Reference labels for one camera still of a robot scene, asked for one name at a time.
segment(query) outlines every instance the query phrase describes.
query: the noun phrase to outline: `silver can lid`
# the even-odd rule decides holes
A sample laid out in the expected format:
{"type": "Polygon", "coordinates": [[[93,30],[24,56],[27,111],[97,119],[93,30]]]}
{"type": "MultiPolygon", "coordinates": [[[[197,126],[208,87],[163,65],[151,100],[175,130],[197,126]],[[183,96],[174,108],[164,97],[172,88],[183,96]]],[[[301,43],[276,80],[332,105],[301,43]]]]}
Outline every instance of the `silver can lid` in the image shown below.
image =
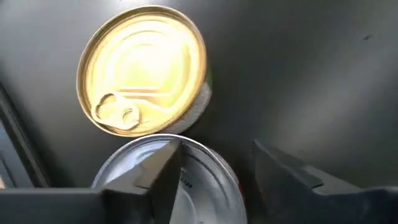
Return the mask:
{"type": "Polygon", "coordinates": [[[153,134],[131,141],[105,162],[92,187],[119,177],[174,138],[182,141],[184,151],[170,223],[247,223],[235,174],[211,149],[183,136],[153,134]]]}

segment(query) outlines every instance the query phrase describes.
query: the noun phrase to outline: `metal edge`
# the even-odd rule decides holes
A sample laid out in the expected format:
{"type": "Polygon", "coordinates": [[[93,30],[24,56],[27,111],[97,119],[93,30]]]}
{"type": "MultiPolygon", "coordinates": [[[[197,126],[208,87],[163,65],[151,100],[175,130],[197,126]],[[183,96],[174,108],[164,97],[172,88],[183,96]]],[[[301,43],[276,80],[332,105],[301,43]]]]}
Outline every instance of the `metal edge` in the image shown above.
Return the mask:
{"type": "Polygon", "coordinates": [[[202,152],[204,152],[207,156],[209,156],[210,159],[212,159],[217,166],[220,167],[220,170],[224,173],[224,175],[227,177],[227,179],[229,180],[229,182],[231,183],[231,186],[234,187],[234,191],[239,193],[240,197],[239,197],[239,203],[242,205],[243,207],[243,218],[246,220],[246,223],[248,222],[248,218],[247,218],[247,211],[246,211],[246,206],[243,200],[243,194],[241,189],[239,188],[239,182],[235,181],[235,178],[233,176],[234,172],[232,170],[232,168],[228,169],[225,164],[221,161],[221,159],[219,158],[220,155],[216,155],[214,152],[214,150],[210,149],[209,147],[206,147],[205,145],[190,139],[188,137],[185,136],[180,136],[177,134],[150,134],[150,135],[146,135],[140,138],[137,138],[135,140],[132,140],[131,142],[125,144],[124,146],[122,146],[121,148],[119,148],[114,154],[111,155],[111,157],[109,157],[105,163],[101,166],[101,168],[99,169],[98,173],[96,174],[93,184],[91,185],[91,188],[94,188],[96,183],[99,181],[99,179],[101,178],[102,173],[105,171],[105,169],[109,166],[109,164],[118,156],[120,156],[122,153],[124,153],[125,149],[131,147],[132,145],[134,145],[135,143],[141,142],[141,141],[146,141],[146,140],[150,140],[151,138],[156,138],[156,137],[173,137],[173,138],[179,138],[179,139],[183,139],[184,141],[187,141],[189,143],[192,143],[194,145],[199,146],[199,148],[201,149],[202,152]]]}
{"type": "MultiPolygon", "coordinates": [[[[50,187],[51,181],[43,158],[36,150],[35,142],[28,138],[27,130],[19,117],[19,113],[2,83],[0,83],[0,118],[0,128],[4,128],[7,138],[11,142],[12,148],[9,150],[16,151],[18,156],[18,158],[7,157],[4,159],[22,163],[21,166],[29,176],[29,180],[24,180],[24,182],[28,181],[34,187],[50,187]]],[[[20,179],[25,179],[20,171],[11,170],[11,173],[13,172],[16,172],[15,178],[20,176],[20,179]]]]}
{"type": "Polygon", "coordinates": [[[227,163],[227,161],[218,152],[214,151],[213,149],[210,149],[209,147],[208,147],[208,149],[220,160],[220,162],[223,163],[223,165],[226,167],[226,170],[228,170],[228,172],[231,173],[231,175],[233,176],[235,182],[239,185],[238,176],[235,174],[235,171],[227,163]]]}
{"type": "MultiPolygon", "coordinates": [[[[113,16],[113,17],[110,18],[109,20],[107,20],[107,21],[106,21],[99,29],[97,29],[96,32],[91,36],[91,38],[90,38],[89,41],[87,42],[87,44],[86,44],[86,46],[85,46],[85,48],[84,48],[84,50],[83,50],[83,52],[82,52],[82,54],[81,54],[81,56],[80,56],[78,68],[77,68],[77,71],[76,71],[76,93],[77,93],[77,97],[78,97],[78,101],[79,101],[80,107],[82,108],[82,110],[83,110],[84,114],[86,115],[86,117],[87,117],[95,126],[97,126],[98,128],[100,128],[101,130],[103,130],[103,131],[105,131],[105,132],[107,132],[107,133],[109,133],[109,134],[115,135],[115,136],[120,136],[120,137],[141,137],[141,136],[143,136],[143,135],[145,135],[145,134],[129,134],[129,135],[127,135],[127,134],[118,134],[118,133],[115,133],[115,132],[113,132],[112,130],[108,129],[105,125],[98,124],[96,121],[94,121],[94,119],[93,119],[93,118],[91,117],[91,115],[90,115],[90,112],[89,112],[90,109],[87,109],[87,110],[86,110],[86,106],[84,106],[84,105],[85,105],[85,102],[84,102],[85,99],[83,99],[82,94],[81,94],[81,92],[80,92],[80,90],[79,90],[79,89],[80,89],[79,87],[82,86],[82,85],[84,84],[84,83],[82,83],[83,81],[81,81],[81,80],[79,79],[80,70],[82,69],[83,64],[84,64],[83,61],[84,61],[84,62],[87,61],[87,58],[88,58],[87,55],[88,55],[88,54],[91,54],[91,51],[90,51],[90,50],[93,49],[93,48],[95,48],[95,46],[96,46],[96,44],[95,44],[95,39],[96,39],[99,35],[101,35],[102,32],[106,31],[107,26],[109,26],[112,22],[116,21],[117,18],[122,17],[122,16],[125,16],[125,15],[129,14],[129,13],[132,12],[132,11],[138,11],[138,10],[140,10],[140,9],[147,9],[147,10],[149,10],[149,9],[151,9],[151,8],[157,8],[157,9],[162,9],[162,10],[165,10],[165,11],[170,11],[170,12],[172,12],[173,14],[177,15],[179,18],[181,18],[181,20],[180,20],[181,22],[184,22],[184,23],[186,23],[186,24],[189,26],[189,28],[190,28],[190,29],[194,32],[194,34],[196,35],[196,37],[197,37],[197,39],[198,39],[198,41],[199,41],[200,47],[202,48],[202,51],[203,51],[203,53],[204,53],[203,56],[202,56],[202,57],[204,57],[204,58],[202,58],[202,62],[203,62],[202,72],[204,73],[203,80],[201,80],[202,83],[205,82],[205,80],[206,80],[206,75],[207,75],[207,73],[208,73],[208,71],[207,71],[207,51],[206,51],[206,44],[205,44],[205,41],[204,41],[204,39],[203,39],[203,36],[202,36],[201,33],[200,33],[199,28],[198,28],[198,27],[195,25],[195,23],[194,23],[191,19],[189,19],[189,17],[186,16],[184,13],[182,13],[182,12],[176,10],[176,9],[173,9],[173,8],[171,8],[171,7],[167,7],[167,6],[161,6],[161,5],[148,5],[148,6],[135,7],[135,8],[133,8],[133,9],[125,10],[125,11],[120,12],[119,14],[113,16]]],[[[201,85],[198,86],[198,88],[197,88],[197,90],[196,90],[196,93],[195,93],[195,96],[196,96],[196,97],[197,97],[197,95],[199,94],[200,88],[201,88],[201,85]]],[[[163,126],[157,128],[155,131],[153,131],[153,132],[151,132],[151,133],[147,133],[147,134],[157,133],[157,132],[159,132],[159,131],[165,129],[166,127],[170,126],[172,123],[176,122],[176,121],[177,121],[178,119],[180,119],[180,118],[187,112],[187,110],[191,107],[191,105],[192,105],[193,102],[195,101],[195,98],[187,105],[187,107],[185,108],[185,110],[181,110],[180,114],[178,114],[178,115],[175,117],[175,119],[172,119],[172,120],[170,120],[169,122],[166,122],[163,126]]]]}

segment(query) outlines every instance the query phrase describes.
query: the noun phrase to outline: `metal can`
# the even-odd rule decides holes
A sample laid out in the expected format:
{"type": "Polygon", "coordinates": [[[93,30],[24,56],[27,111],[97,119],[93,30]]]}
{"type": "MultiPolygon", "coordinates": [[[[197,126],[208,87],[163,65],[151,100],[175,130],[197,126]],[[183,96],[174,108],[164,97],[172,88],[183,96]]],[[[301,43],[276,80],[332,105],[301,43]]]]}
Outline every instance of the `metal can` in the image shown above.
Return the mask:
{"type": "Polygon", "coordinates": [[[211,96],[206,48],[181,12],[145,6],[101,27],[84,50],[76,88],[87,117],[126,137],[178,134],[204,112],[211,96]]]}
{"type": "Polygon", "coordinates": [[[232,169],[215,151],[183,136],[152,134],[131,141],[104,163],[92,187],[119,177],[175,138],[181,140],[184,151],[170,223],[247,223],[243,196],[232,169]]]}

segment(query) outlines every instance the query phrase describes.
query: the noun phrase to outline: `dark gray surface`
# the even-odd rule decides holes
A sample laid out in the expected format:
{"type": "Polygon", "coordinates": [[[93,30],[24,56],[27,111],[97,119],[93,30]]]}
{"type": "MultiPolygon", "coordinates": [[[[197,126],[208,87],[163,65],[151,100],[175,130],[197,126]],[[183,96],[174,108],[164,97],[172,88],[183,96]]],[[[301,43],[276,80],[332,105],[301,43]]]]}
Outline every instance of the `dark gray surface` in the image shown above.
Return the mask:
{"type": "Polygon", "coordinates": [[[75,74],[94,31],[143,4],[201,30],[214,95],[188,136],[241,179],[260,135],[353,184],[398,184],[398,1],[0,0],[0,79],[57,186],[89,186],[130,140],[85,118],[75,74]]]}

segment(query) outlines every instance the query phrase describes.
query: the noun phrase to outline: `black plastic part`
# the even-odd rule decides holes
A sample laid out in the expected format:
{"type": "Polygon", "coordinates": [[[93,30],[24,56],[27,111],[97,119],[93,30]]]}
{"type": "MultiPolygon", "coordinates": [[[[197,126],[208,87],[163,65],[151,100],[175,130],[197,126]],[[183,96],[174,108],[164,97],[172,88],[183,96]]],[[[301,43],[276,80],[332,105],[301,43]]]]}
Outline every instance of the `black plastic part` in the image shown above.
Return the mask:
{"type": "Polygon", "coordinates": [[[258,141],[254,158],[265,223],[398,223],[397,188],[361,190],[258,141]]]}
{"type": "Polygon", "coordinates": [[[1,83],[0,119],[0,156],[14,187],[50,187],[42,159],[1,83]]]}
{"type": "Polygon", "coordinates": [[[169,223],[180,155],[181,143],[173,140],[102,190],[0,190],[0,223],[169,223]]]}

